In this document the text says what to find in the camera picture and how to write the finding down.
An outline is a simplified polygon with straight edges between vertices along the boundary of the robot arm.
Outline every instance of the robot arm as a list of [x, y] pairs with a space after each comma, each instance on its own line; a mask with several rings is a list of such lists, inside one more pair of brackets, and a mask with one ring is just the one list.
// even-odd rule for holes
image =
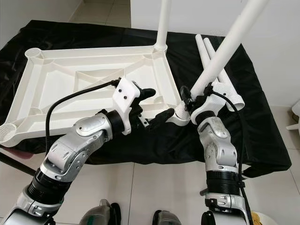
[[155, 95], [153, 89], [140, 89], [122, 78], [113, 95], [113, 108], [77, 121], [70, 132], [59, 138], [24, 188], [2, 225], [54, 225], [53, 216], [61, 207], [64, 195], [88, 157], [119, 134], [130, 134], [132, 124], [142, 121], [139, 103]]

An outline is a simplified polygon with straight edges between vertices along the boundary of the black cable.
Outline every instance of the black cable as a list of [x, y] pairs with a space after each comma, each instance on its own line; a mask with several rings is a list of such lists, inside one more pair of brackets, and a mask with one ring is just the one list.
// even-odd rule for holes
[[242, 177], [242, 162], [243, 162], [243, 158], [244, 158], [244, 151], [245, 151], [245, 136], [244, 136], [244, 133], [245, 133], [245, 124], [244, 124], [244, 120], [242, 119], [241, 115], [240, 115], [240, 112], [237, 110], [237, 108], [235, 107], [235, 105], [227, 98], [225, 97], [224, 95], [220, 94], [220, 93], [217, 93], [215, 91], [211, 91], [210, 92], [211, 94], [214, 94], [214, 95], [217, 95], [219, 96], [220, 98], [224, 99], [226, 102], [229, 103], [229, 105], [233, 108], [233, 110], [237, 113], [238, 117], [239, 117], [239, 121], [240, 121], [240, 126], [241, 126], [241, 137], [242, 137], [242, 144], [241, 144], [241, 150], [240, 150], [240, 153], [239, 153], [239, 181], [240, 181], [240, 191], [242, 193], [242, 196], [243, 198], [245, 199], [245, 205], [246, 205], [246, 211], [247, 211], [247, 215], [248, 215], [248, 219], [249, 219], [249, 223], [250, 225], [253, 225], [253, 220], [252, 220], [252, 216], [251, 216], [251, 210], [250, 210], [250, 206], [249, 206], [249, 202], [248, 202], [248, 199], [247, 199], [247, 196], [246, 196], [246, 192], [245, 192], [245, 189], [244, 189], [244, 186], [242, 185], [243, 184], [243, 177]]
[[79, 96], [79, 95], [82, 95], [82, 94], [85, 94], [85, 93], [88, 93], [88, 92], [91, 92], [91, 91], [94, 91], [94, 90], [98, 90], [98, 89], [101, 89], [101, 88], [104, 88], [104, 87], [107, 87], [109, 85], [113, 85], [113, 86], [118, 86], [119, 84], [119, 80], [113, 80], [113, 81], [110, 81], [110, 82], [107, 82], [107, 83], [104, 83], [104, 84], [101, 84], [101, 85], [98, 85], [98, 86], [95, 86], [95, 87], [92, 87], [92, 88], [88, 88], [88, 89], [84, 89], [84, 90], [81, 90], [79, 92], [76, 92], [76, 93], [73, 93], [71, 95], [68, 95], [60, 100], [58, 100], [57, 102], [55, 102], [48, 110], [47, 112], [47, 116], [46, 116], [46, 155], [48, 154], [49, 150], [50, 150], [50, 117], [51, 117], [51, 113], [52, 111], [55, 109], [56, 106], [58, 106], [60, 103], [63, 103], [71, 98], [74, 98], [76, 96]]

